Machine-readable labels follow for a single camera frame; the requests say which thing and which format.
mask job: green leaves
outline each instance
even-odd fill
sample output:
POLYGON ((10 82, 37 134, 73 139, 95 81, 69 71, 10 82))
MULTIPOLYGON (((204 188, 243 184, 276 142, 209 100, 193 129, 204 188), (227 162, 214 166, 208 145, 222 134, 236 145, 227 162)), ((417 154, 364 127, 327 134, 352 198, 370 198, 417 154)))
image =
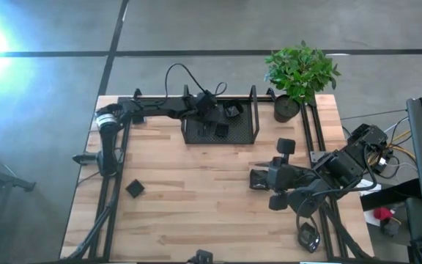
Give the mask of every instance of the green leaves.
POLYGON ((307 47, 305 41, 295 48, 283 48, 265 58, 269 64, 265 81, 270 80, 276 89, 286 91, 292 99, 302 102, 313 100, 315 92, 320 92, 331 81, 336 88, 334 76, 340 76, 338 65, 333 67, 331 58, 322 51, 307 47))

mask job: black plant pot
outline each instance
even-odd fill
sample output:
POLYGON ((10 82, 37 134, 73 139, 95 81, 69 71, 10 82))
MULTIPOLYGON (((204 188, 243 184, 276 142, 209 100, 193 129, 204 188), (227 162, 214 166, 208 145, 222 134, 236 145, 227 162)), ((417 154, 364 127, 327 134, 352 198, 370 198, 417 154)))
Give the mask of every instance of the black plant pot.
POLYGON ((279 95, 275 101, 275 120, 278 122, 288 122, 300 111, 300 104, 288 95, 279 95))

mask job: gray floor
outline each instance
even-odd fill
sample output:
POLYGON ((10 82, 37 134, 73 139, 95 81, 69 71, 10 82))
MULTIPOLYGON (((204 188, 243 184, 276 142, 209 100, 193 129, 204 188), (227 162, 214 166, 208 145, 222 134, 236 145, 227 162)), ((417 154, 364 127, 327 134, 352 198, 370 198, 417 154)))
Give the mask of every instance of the gray floor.
MULTIPOLYGON (((107 51, 121 0, 0 1, 4 51, 107 51)), ((273 49, 304 39, 317 48, 422 48, 422 0, 139 0, 131 1, 119 50, 273 49)), ((422 55, 334 56, 343 74, 336 95, 343 125, 382 129, 422 96, 422 55)), ((32 193, 14 190, 0 224, 0 263, 55 260, 63 239, 83 150, 106 58, 0 59, 0 159, 19 177, 37 181, 32 193)), ((169 65, 183 62, 208 89, 229 83, 229 94, 260 92, 261 56, 116 58, 108 95, 135 88, 162 94, 169 65)), ((171 94, 196 87, 174 69, 171 94)), ((403 123, 397 133, 408 129, 403 123)), ((411 144, 405 147, 412 150, 411 144)), ((396 184, 416 177, 409 169, 396 184)), ((369 228, 375 253, 406 260, 406 249, 369 228)))

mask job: wooden tabletop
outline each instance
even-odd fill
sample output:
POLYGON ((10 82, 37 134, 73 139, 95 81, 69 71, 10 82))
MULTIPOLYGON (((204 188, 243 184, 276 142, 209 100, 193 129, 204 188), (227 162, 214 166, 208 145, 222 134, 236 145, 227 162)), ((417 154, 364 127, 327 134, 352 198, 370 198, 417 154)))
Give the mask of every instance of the wooden tabletop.
MULTIPOLYGON (((97 108, 116 103, 117 98, 100 96, 97 108)), ((316 101, 327 150, 342 148, 346 142, 335 98, 317 95, 316 101)), ((317 150, 310 113, 309 119, 317 150)), ((297 243, 292 210, 271 211, 271 191, 248 188, 253 164, 278 155, 275 144, 280 137, 296 141, 289 162, 309 166, 302 117, 299 114, 279 123, 273 118, 273 104, 259 103, 259 123, 260 132, 252 145, 186 145, 180 121, 168 117, 148 117, 146 124, 132 125, 110 261, 184 262, 197 249, 212 252, 216 261, 326 260, 323 239, 313 254, 297 243), (145 192, 133 199, 125 187, 135 179, 145 186, 145 192)), ((100 149, 96 130, 93 123, 87 151, 100 149)), ((79 180, 96 171, 96 166, 83 167, 79 180)), ((91 229, 101 182, 101 177, 95 176, 77 187, 62 257, 72 253, 91 229)), ((358 194, 346 195, 338 205, 344 226, 361 248, 373 255, 358 194)), ((314 216, 321 229, 318 213, 314 216)), ((339 255, 333 226, 330 233, 335 255, 339 255)))

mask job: red object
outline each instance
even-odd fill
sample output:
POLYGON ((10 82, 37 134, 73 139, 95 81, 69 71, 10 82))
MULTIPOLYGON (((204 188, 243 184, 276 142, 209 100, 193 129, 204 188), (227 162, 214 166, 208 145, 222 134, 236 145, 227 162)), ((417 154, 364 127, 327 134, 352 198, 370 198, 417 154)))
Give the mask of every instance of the red object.
POLYGON ((382 221, 385 219, 392 218, 393 214, 387 208, 377 208, 377 209, 374 209, 374 217, 382 221))

